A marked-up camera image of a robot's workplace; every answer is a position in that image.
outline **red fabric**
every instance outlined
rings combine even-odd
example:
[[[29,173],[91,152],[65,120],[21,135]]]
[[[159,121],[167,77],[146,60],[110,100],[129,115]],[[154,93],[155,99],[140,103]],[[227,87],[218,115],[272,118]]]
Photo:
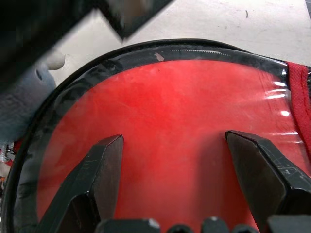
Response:
[[[45,150],[37,187],[41,219],[92,145],[124,135],[115,218],[153,218],[166,232],[200,232],[218,216],[256,227],[225,141],[229,129],[269,138],[310,174],[304,144],[275,76],[217,61],[169,61],[118,73],[66,112]]]
[[[307,87],[308,68],[288,62],[293,114],[311,161],[310,101]]]

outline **white floor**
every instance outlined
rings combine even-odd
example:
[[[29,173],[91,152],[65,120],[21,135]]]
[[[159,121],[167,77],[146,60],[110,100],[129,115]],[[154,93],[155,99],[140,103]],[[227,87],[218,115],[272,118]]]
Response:
[[[175,0],[123,43],[99,12],[91,13],[56,45],[66,62],[52,73],[59,84],[111,50],[168,38],[217,40],[311,66],[311,20],[305,0]]]

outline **black metal prong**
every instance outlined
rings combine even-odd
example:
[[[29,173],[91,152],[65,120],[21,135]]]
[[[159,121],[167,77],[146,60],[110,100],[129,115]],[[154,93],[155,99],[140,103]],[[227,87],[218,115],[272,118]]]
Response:
[[[92,233],[101,219],[113,217],[122,150],[122,135],[95,144],[63,181],[36,233]]]
[[[311,179],[268,139],[227,131],[241,190],[261,232],[274,214],[311,214]]]
[[[218,217],[206,219],[201,228],[201,233],[229,233],[227,224]]]
[[[132,35],[172,0],[100,0],[96,6],[121,39]]]

